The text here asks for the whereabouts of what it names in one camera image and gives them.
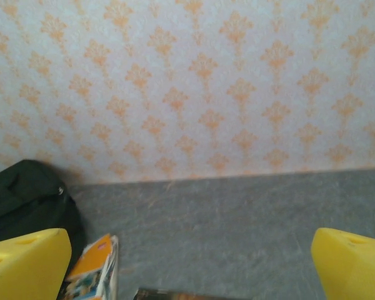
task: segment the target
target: wallpaper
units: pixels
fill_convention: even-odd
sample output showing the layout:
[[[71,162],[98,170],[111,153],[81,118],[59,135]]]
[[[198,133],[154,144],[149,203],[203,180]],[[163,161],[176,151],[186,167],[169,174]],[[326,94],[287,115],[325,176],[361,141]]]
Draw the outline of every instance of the wallpaper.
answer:
[[[375,168],[375,0],[0,0],[0,169]]]

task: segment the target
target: gray carpet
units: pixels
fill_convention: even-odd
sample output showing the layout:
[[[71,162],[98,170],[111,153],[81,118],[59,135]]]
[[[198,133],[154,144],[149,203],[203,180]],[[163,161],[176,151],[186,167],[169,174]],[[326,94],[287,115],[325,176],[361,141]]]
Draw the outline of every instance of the gray carpet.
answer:
[[[375,238],[375,171],[71,188],[90,240],[120,238],[118,299],[139,286],[250,299],[325,299],[320,227]]]

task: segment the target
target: dark book cover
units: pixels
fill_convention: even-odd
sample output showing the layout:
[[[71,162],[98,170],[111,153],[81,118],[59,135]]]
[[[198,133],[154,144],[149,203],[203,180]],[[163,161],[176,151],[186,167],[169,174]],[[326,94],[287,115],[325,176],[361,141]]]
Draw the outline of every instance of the dark book cover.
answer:
[[[168,291],[164,289],[140,288],[133,300],[250,300],[216,296],[200,296],[186,292]]]

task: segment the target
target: orange damask pattern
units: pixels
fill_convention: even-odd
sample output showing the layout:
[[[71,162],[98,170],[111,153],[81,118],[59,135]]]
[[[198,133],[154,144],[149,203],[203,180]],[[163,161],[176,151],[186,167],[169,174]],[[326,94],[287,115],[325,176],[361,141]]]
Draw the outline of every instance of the orange damask pattern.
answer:
[[[375,168],[375,0],[0,0],[0,168],[72,183]]]

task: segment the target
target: orange book cover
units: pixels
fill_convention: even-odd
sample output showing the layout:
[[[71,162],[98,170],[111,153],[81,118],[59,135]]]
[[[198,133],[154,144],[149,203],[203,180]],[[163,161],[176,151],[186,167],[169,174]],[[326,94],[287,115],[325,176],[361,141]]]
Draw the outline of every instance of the orange book cover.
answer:
[[[107,256],[111,254],[111,237],[106,234],[96,241],[75,264],[69,273],[67,280],[78,278],[83,274],[101,269],[106,262]]]

